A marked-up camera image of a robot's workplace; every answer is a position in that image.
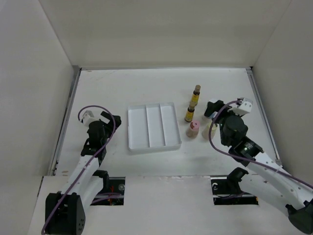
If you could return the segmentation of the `amber bottle gold cap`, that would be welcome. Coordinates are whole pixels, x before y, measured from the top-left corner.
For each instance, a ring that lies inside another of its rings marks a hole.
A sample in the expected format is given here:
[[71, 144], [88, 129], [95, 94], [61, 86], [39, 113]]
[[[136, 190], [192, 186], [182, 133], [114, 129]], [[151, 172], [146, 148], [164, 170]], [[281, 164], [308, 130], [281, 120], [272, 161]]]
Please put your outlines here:
[[193, 116], [194, 116], [194, 111], [195, 111], [195, 102], [190, 102], [188, 108], [187, 108], [187, 111], [186, 111], [186, 114], [185, 114], [185, 117], [184, 117], [184, 120], [186, 122], [191, 122], [193, 120]]
[[199, 97], [200, 97], [200, 90], [201, 90], [201, 86], [200, 85], [196, 85], [195, 89], [193, 91], [192, 97], [191, 97], [191, 102], [194, 102], [194, 104], [197, 106], [198, 101], [199, 101]]

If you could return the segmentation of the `silver-lid jar blue label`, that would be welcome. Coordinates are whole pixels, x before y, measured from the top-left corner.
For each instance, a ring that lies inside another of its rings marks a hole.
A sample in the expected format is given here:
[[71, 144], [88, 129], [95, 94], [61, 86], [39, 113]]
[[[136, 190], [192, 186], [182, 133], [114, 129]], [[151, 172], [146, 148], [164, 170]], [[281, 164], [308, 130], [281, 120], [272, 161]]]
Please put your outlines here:
[[205, 121], [210, 120], [210, 119], [213, 119], [216, 114], [217, 114], [217, 112], [213, 112], [213, 113], [212, 113], [211, 115], [209, 115], [209, 116], [203, 115], [202, 119], [205, 120]]

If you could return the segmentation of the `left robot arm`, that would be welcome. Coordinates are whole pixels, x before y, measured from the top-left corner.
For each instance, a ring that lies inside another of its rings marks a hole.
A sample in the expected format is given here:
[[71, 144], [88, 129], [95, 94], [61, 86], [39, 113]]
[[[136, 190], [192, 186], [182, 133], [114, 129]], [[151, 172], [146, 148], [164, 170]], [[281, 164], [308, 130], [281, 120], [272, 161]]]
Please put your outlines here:
[[110, 183], [108, 172], [99, 168], [108, 142], [122, 123], [121, 117], [107, 110], [100, 115], [101, 119], [96, 119], [91, 111], [79, 112], [78, 119], [88, 128], [88, 138], [66, 184], [46, 197], [43, 235], [80, 235], [89, 206], [123, 198]]

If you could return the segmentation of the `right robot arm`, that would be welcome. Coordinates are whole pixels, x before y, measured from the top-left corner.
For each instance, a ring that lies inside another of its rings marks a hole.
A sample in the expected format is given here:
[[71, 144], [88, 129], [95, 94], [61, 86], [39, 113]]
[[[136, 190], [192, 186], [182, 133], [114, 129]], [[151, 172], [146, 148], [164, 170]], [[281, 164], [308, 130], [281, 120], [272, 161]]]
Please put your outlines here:
[[204, 112], [212, 120], [210, 127], [220, 129], [221, 144], [229, 148], [226, 156], [243, 165], [227, 177], [231, 193], [240, 191], [261, 198], [277, 208], [289, 222], [304, 234], [313, 233], [313, 187], [298, 179], [272, 160], [247, 137], [248, 127], [242, 117], [251, 112], [253, 102], [238, 98], [224, 103], [209, 101]]

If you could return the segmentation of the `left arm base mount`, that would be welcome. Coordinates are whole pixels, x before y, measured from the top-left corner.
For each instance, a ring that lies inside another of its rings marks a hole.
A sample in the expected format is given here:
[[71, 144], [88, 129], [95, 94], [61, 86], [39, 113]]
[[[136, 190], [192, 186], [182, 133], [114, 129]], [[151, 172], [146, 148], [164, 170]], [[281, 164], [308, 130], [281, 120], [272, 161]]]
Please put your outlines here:
[[95, 196], [92, 206], [123, 206], [125, 177], [112, 177], [104, 188]]

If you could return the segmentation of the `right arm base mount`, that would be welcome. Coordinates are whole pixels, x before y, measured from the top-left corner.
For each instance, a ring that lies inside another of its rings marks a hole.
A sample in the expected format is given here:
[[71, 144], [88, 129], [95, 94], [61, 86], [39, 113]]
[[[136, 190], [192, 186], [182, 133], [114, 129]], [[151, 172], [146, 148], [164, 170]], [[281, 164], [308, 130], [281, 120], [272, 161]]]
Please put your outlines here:
[[226, 205], [259, 205], [258, 198], [240, 190], [226, 176], [211, 177], [213, 203], [216, 206]]

